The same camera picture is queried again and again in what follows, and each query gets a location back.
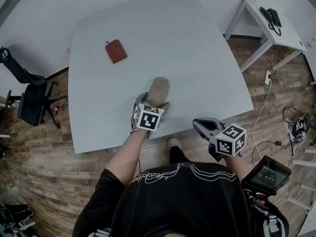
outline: white table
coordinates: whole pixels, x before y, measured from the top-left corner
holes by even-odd
[[[128,58],[112,64],[106,41]],[[133,104],[155,77],[170,82],[170,107],[151,138],[192,128],[198,117],[225,119],[253,109],[237,62],[198,0],[137,0],[80,21],[69,66],[69,111],[76,153],[120,146]]]
[[[232,35],[240,19],[241,13],[245,9],[247,9],[250,12],[250,14],[253,16],[255,21],[258,23],[258,25],[260,26],[264,34],[260,40],[260,43],[262,43],[262,45],[253,55],[250,56],[248,60],[245,61],[244,64],[241,65],[240,67],[241,72],[245,71],[252,63],[254,63],[261,55],[263,55],[274,44],[291,47],[291,48],[296,49],[296,51],[294,51],[291,55],[289,55],[284,60],[276,64],[273,67],[273,70],[277,70],[278,68],[280,68],[285,63],[292,60],[301,52],[306,51],[306,48],[304,47],[303,42],[301,41],[300,37],[298,36],[297,32],[295,31],[291,23],[283,14],[281,6],[277,2],[278,1],[273,1],[273,0],[256,0],[256,2],[252,4],[248,0],[242,0],[240,8],[238,9],[231,24],[229,25],[225,34],[226,40],[228,40],[230,36]],[[263,7],[264,9],[272,8],[277,11],[277,14],[280,18],[280,22],[282,24],[282,27],[280,28],[281,36],[277,35],[273,30],[269,28],[268,21],[259,10],[260,7]]]

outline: telephone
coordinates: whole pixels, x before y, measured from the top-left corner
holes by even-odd
[[[280,27],[282,27],[282,25],[277,12],[273,9],[265,10],[263,7],[260,7],[259,10],[262,13],[262,15],[266,18],[266,20],[269,22],[269,28],[275,31],[277,35],[281,36]]]

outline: small screen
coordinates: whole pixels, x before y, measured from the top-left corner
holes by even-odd
[[[264,166],[252,179],[251,182],[268,188],[269,190],[274,190],[277,188],[281,182],[285,180],[287,176],[275,171],[272,168]]]

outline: beige object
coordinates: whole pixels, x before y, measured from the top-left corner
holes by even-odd
[[[156,77],[148,91],[146,102],[151,106],[162,105],[167,98],[169,91],[169,80],[164,77]]]

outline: black office chair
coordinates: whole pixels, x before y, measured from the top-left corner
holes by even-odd
[[[68,96],[50,99],[53,86],[58,85],[58,83],[53,81],[45,96],[47,88],[45,77],[27,72],[27,70],[22,68],[11,56],[10,51],[5,47],[0,48],[0,63],[3,63],[20,83],[29,83],[21,96],[11,96],[11,90],[9,91],[6,98],[5,108],[7,109],[12,102],[20,100],[18,118],[23,119],[33,126],[38,126],[39,123],[44,123],[43,117],[46,111],[48,111],[54,124],[59,129],[60,124],[56,122],[50,106],[63,98],[68,100]]]

